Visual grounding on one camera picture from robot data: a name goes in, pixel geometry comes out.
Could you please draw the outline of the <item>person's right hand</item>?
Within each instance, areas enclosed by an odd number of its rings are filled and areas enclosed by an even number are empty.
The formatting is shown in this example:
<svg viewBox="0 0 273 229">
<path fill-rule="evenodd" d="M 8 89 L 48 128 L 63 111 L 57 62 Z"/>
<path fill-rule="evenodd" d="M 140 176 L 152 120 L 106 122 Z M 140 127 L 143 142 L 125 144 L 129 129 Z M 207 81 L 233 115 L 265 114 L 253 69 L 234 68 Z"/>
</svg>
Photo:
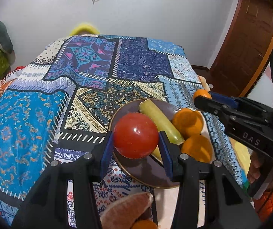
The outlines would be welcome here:
<svg viewBox="0 0 273 229">
<path fill-rule="evenodd" d="M 250 156 L 250 168 L 247 173 L 247 179 L 250 184 L 252 184 L 255 180 L 259 179 L 260 171 L 259 168 L 264 163 L 264 159 L 257 152 L 253 151 Z M 273 180 L 270 182 L 267 190 L 273 188 Z"/>
</svg>

